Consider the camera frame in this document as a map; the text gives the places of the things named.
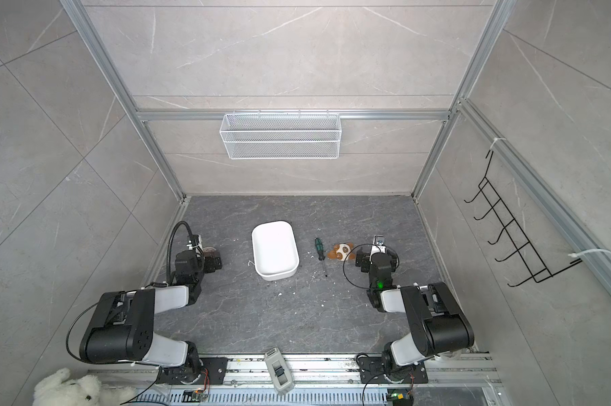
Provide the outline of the green handled screwdriver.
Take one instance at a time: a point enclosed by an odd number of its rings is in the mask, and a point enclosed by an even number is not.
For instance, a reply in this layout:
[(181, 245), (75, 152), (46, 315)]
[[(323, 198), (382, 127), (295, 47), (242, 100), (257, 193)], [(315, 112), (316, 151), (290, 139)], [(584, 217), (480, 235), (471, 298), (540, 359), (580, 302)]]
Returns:
[(326, 267), (326, 252), (324, 250), (324, 246), (322, 243), (322, 240), (320, 238), (315, 238), (315, 247), (317, 250), (317, 258), (321, 264), (322, 270), (324, 272), (324, 277), (328, 277), (329, 275), (327, 274), (327, 267)]

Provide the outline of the grey handheld controller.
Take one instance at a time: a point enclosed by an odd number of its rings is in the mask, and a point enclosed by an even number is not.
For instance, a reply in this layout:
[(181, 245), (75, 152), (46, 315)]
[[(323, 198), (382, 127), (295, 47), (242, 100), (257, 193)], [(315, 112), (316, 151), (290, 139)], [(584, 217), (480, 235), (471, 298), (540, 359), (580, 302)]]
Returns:
[(279, 348), (270, 348), (264, 354), (264, 360), (274, 389), (280, 396), (285, 396), (295, 387), (295, 378), (285, 357)]

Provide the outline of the white plastic bin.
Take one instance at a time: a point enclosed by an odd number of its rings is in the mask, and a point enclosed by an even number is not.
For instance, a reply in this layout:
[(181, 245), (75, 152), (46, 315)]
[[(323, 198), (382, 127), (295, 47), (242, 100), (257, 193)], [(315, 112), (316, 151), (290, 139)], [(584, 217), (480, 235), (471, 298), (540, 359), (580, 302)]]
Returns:
[(300, 256), (289, 223), (260, 224), (252, 230), (251, 238), (255, 270), (262, 279), (274, 282), (295, 275)]

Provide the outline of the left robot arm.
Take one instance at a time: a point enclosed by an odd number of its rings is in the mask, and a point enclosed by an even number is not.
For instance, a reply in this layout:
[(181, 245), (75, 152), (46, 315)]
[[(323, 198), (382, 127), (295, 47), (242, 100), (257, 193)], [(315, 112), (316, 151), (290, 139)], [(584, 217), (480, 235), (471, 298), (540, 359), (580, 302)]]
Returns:
[(195, 304), (205, 275), (221, 268), (220, 254), (212, 247), (184, 250), (175, 257), (171, 285), (103, 294), (80, 341), (80, 360), (91, 365), (156, 366), (158, 381), (169, 385), (222, 384), (226, 358), (203, 359), (195, 343), (154, 331), (156, 315)]

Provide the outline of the brown white plush toy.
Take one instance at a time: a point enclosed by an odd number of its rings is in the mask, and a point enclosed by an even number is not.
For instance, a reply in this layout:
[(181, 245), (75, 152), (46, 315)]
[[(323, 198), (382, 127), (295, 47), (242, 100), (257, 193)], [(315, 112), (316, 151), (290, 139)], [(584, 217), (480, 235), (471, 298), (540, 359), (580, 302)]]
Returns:
[(348, 244), (340, 243), (340, 244), (334, 245), (334, 248), (329, 252), (327, 256), (330, 259), (334, 259), (338, 261), (344, 261), (348, 257), (350, 257), (351, 260), (354, 260), (356, 258), (356, 255), (352, 254), (353, 250), (354, 250), (354, 245), (352, 243), (348, 243)]

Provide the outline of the white plush teddy bear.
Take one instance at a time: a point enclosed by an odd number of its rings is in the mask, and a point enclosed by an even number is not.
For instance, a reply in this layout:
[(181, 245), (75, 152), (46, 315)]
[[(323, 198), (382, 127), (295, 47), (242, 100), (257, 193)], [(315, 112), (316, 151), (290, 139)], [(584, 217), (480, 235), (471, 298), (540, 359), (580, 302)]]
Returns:
[(70, 370), (62, 368), (36, 385), (32, 405), (121, 405), (136, 394), (133, 387), (104, 385), (94, 375), (71, 379)]

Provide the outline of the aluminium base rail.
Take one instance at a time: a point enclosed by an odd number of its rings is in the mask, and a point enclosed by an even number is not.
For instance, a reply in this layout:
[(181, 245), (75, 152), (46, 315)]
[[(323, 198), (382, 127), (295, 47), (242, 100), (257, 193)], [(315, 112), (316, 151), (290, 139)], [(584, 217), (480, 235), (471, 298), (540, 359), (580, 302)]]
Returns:
[(390, 382), (377, 355), (286, 355), (295, 386), (276, 392), (261, 355), (211, 355), (210, 382), (155, 382), (156, 372), (134, 367), (94, 370), (105, 383), (136, 388), (134, 405), (509, 405), (492, 357), (464, 353), (428, 360)]

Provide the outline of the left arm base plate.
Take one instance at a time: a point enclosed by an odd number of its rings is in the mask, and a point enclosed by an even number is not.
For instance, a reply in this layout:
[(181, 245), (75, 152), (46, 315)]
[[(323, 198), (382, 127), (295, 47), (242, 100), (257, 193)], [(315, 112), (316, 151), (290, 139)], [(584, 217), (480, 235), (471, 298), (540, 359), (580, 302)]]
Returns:
[(225, 357), (200, 358), (192, 365), (187, 360), (185, 365), (172, 368), (161, 368), (157, 384), (167, 385), (222, 385), (226, 375), (229, 359)]

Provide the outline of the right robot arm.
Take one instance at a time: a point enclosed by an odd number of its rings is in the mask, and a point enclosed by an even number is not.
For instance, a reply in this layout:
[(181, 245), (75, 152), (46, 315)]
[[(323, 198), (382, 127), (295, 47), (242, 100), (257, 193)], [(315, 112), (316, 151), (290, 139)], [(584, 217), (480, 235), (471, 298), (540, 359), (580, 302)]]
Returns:
[(381, 313), (404, 314), (409, 328), (403, 338), (387, 343), (378, 358), (356, 357), (361, 371), (370, 375), (367, 382), (418, 382), (415, 374), (426, 360), (474, 345), (471, 323), (447, 284), (395, 285), (393, 274), (400, 259), (384, 245), (358, 250), (353, 257), (368, 275), (365, 290), (371, 306)]

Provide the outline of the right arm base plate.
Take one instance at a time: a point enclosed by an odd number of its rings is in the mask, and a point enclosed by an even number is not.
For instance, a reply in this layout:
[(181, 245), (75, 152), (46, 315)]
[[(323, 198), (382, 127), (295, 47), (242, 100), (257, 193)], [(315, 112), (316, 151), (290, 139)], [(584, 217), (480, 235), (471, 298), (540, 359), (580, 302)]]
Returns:
[(360, 353), (355, 357), (362, 384), (427, 384), (423, 363), (407, 366), (389, 364), (382, 357)]

